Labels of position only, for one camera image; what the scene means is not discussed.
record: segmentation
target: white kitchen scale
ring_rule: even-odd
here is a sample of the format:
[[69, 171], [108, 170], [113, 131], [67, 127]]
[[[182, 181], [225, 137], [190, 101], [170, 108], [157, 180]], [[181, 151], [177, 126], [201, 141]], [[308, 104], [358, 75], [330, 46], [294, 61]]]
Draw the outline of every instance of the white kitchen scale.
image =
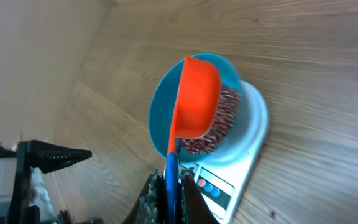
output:
[[246, 103], [232, 128], [234, 138], [224, 141], [213, 155], [192, 163], [194, 180], [219, 223], [230, 223], [269, 129], [265, 100], [251, 84], [241, 81]]

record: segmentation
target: wall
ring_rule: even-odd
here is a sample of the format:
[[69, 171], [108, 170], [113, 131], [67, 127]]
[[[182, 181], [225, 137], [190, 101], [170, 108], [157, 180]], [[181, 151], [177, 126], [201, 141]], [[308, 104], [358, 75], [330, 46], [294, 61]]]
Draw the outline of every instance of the wall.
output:
[[50, 139], [110, 4], [0, 0], [0, 141]]

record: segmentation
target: blue handle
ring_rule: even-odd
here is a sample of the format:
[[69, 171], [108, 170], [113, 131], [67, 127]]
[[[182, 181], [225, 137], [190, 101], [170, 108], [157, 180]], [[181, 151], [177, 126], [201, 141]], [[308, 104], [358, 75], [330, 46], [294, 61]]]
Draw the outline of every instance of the blue handle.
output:
[[175, 206], [178, 199], [178, 154], [171, 152], [165, 168], [165, 183], [167, 186], [167, 224], [175, 223]]

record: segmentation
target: orange measuring cup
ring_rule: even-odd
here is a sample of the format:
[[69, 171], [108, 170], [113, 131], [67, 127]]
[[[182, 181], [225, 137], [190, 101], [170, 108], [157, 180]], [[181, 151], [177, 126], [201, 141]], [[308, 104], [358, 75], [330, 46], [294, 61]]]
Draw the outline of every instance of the orange measuring cup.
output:
[[198, 139], [210, 129], [219, 103], [221, 77], [204, 60], [185, 57], [173, 110], [168, 152], [175, 152], [175, 138]]

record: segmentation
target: blue button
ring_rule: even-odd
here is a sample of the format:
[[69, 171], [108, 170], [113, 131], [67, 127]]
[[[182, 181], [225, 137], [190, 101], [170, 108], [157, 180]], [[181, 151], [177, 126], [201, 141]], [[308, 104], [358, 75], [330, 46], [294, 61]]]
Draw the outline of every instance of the blue button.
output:
[[206, 184], [206, 185], [204, 186], [204, 190], [205, 190], [206, 192], [210, 192], [210, 191], [212, 191], [212, 189], [213, 189], [212, 184]]
[[214, 188], [212, 191], [211, 191], [211, 195], [213, 197], [218, 197], [219, 195], [221, 194], [221, 191], [217, 188]]

